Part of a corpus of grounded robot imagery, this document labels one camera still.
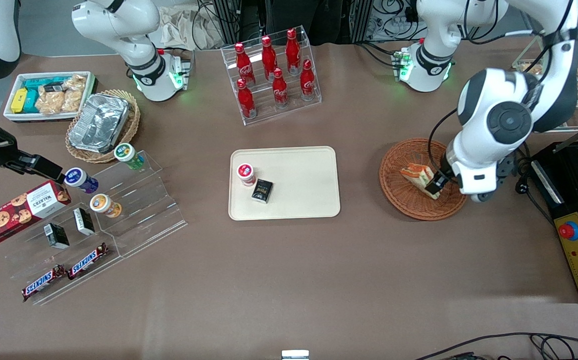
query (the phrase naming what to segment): brown table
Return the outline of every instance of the brown table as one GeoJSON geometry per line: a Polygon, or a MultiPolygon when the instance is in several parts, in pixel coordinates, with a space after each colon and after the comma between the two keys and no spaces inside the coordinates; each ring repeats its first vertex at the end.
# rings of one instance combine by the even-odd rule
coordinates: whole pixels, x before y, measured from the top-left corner
{"type": "MultiPolygon", "coordinates": [[[[323,103],[250,127],[239,119],[217,51],[197,54],[189,90],[163,103],[139,94],[117,55],[25,57],[17,73],[88,70],[100,90],[134,93],[143,114],[135,146],[163,166],[189,225],[45,306],[22,303],[22,285],[8,279],[0,259],[0,360],[271,360],[302,348],[315,360],[407,360],[490,333],[578,337],[577,292],[559,242],[515,194],[515,180],[489,202],[467,202],[437,222],[398,212],[378,182],[390,146],[426,137],[471,75],[508,68],[525,44],[463,43],[451,77],[426,94],[397,84],[361,48],[315,47],[323,103]],[[229,218],[232,152],[321,145],[337,153],[339,215],[229,218]]],[[[65,168],[105,167],[67,153],[66,122],[0,118],[0,125],[22,150],[65,168]]],[[[447,143],[458,130],[455,118],[447,121],[437,140],[447,143]]],[[[564,138],[536,134],[529,145],[536,152],[564,138]]],[[[0,169],[0,205],[38,182],[0,169]]],[[[465,350],[533,354],[524,337],[465,350]]]]}

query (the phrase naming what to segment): round wicker basket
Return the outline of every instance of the round wicker basket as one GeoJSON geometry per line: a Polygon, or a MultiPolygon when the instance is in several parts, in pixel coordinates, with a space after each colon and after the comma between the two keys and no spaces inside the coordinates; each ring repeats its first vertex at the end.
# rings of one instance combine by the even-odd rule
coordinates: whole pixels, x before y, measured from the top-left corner
{"type": "MultiPolygon", "coordinates": [[[[109,95],[109,96],[117,96],[118,98],[122,98],[129,102],[129,117],[124,123],[122,127],[122,131],[120,132],[120,136],[118,136],[117,143],[120,144],[122,142],[129,142],[131,139],[136,135],[138,132],[138,124],[140,123],[140,109],[138,108],[138,103],[136,102],[136,98],[132,94],[127,91],[119,90],[119,89],[111,89],[105,90],[100,92],[100,94],[109,95]]],[[[80,150],[79,148],[75,148],[69,143],[69,132],[74,129],[74,126],[78,122],[78,119],[81,117],[81,113],[78,112],[76,117],[74,117],[73,121],[71,121],[69,125],[69,129],[67,129],[67,136],[65,137],[65,143],[67,145],[67,150],[71,155],[73,155],[76,159],[84,160],[85,162],[92,163],[92,164],[103,164],[112,161],[114,158],[114,152],[108,153],[97,153],[93,151],[87,150],[80,150]]]]}
{"type": "MultiPolygon", "coordinates": [[[[392,146],[380,164],[380,186],[387,199],[404,214],[419,220],[437,221],[456,214],[465,205],[467,196],[460,192],[458,185],[448,182],[440,192],[440,197],[434,200],[401,175],[400,170],[409,163],[433,169],[427,152],[427,141],[426,138],[416,137],[392,146]]],[[[436,164],[440,164],[446,148],[438,141],[431,142],[431,155],[436,164]]]]}

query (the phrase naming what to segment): purple jar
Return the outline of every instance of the purple jar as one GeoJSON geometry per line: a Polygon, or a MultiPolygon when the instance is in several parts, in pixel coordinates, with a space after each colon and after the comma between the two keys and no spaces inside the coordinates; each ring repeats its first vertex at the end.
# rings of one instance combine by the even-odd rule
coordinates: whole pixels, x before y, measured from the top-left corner
{"type": "Polygon", "coordinates": [[[85,170],[74,167],[67,171],[64,183],[70,187],[78,188],[87,194],[91,194],[98,189],[98,180],[89,176],[85,170]]]}

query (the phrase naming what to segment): coca-cola bottle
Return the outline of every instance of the coca-cola bottle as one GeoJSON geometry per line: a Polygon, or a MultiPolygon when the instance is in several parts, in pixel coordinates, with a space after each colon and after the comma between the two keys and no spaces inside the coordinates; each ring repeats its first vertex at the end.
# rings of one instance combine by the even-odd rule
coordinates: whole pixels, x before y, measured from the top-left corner
{"type": "Polygon", "coordinates": [[[245,45],[241,42],[237,42],[235,45],[236,49],[236,66],[238,66],[238,72],[240,73],[240,78],[247,82],[247,86],[250,87],[256,84],[256,78],[253,75],[253,67],[251,66],[251,60],[249,55],[245,53],[245,45]]]}
{"type": "Polygon", "coordinates": [[[314,100],[316,93],[314,91],[314,70],[312,69],[312,60],[305,59],[302,65],[302,73],[300,74],[300,88],[302,93],[300,97],[302,100],[314,100]]]}
{"type": "Polygon", "coordinates": [[[240,109],[242,110],[242,115],[247,119],[253,119],[256,117],[256,106],[253,103],[253,94],[251,90],[247,88],[247,81],[244,79],[238,79],[238,102],[240,103],[240,109]]]}
{"type": "Polygon", "coordinates": [[[289,97],[287,96],[287,83],[283,79],[283,71],[279,67],[273,71],[273,100],[278,109],[284,109],[289,105],[289,97]]]}
{"type": "Polygon", "coordinates": [[[274,70],[278,68],[276,60],[276,51],[271,46],[271,38],[267,35],[262,36],[262,66],[264,67],[264,78],[267,82],[273,82],[274,70]]]}
{"type": "Polygon", "coordinates": [[[287,70],[289,74],[296,76],[300,74],[300,45],[296,39],[296,29],[287,30],[287,47],[284,51],[287,55],[287,70]]]}

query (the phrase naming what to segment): acrylic display stand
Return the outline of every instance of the acrylic display stand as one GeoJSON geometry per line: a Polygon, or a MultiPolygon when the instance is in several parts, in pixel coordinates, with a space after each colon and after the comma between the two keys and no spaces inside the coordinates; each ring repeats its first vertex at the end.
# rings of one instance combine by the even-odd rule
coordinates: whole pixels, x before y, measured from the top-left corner
{"type": "MultiPolygon", "coordinates": [[[[282,69],[282,75],[285,82],[287,83],[289,105],[284,109],[279,109],[276,107],[272,83],[265,79],[264,67],[262,64],[262,38],[254,38],[243,41],[245,52],[251,60],[251,66],[253,67],[253,73],[255,77],[255,85],[250,86],[249,89],[253,94],[255,110],[257,111],[257,116],[251,119],[243,116],[242,111],[240,112],[242,123],[245,126],[323,102],[321,87],[318,83],[318,73],[316,73],[316,61],[314,60],[314,53],[312,53],[312,46],[309,44],[309,38],[307,37],[307,33],[302,26],[296,27],[295,31],[296,39],[298,40],[298,44],[300,46],[300,68],[302,68],[303,61],[306,59],[311,60],[314,75],[313,88],[316,93],[315,97],[311,101],[304,101],[301,98],[302,90],[300,87],[300,74],[291,75],[287,70],[287,56],[285,55],[287,30],[274,32],[273,34],[268,35],[271,38],[271,46],[273,46],[273,49],[275,50],[278,68],[282,69]]],[[[233,94],[236,98],[236,105],[238,109],[240,109],[241,105],[238,102],[238,86],[236,82],[241,78],[241,76],[238,71],[238,66],[236,66],[236,50],[234,49],[234,45],[228,45],[221,48],[220,52],[222,52],[222,58],[227,68],[231,89],[233,90],[233,94]]]]}
{"type": "Polygon", "coordinates": [[[71,269],[103,242],[109,252],[93,265],[69,280],[62,276],[43,288],[28,301],[42,305],[74,289],[97,273],[115,265],[155,242],[187,225],[176,201],[169,196],[159,176],[162,168],[145,151],[139,152],[144,159],[140,170],[131,170],[118,162],[93,175],[99,182],[94,194],[85,194],[68,187],[71,203],[51,217],[43,219],[19,234],[0,243],[0,256],[4,257],[13,280],[12,291],[20,290],[46,274],[56,264],[71,269]],[[122,205],[117,218],[108,218],[93,212],[89,202],[95,194],[107,194],[122,205]],[[84,235],[76,228],[74,209],[82,208],[91,215],[95,233],[84,235]],[[63,250],[49,246],[45,225],[52,223],[64,228],[69,247],[63,250]]]}

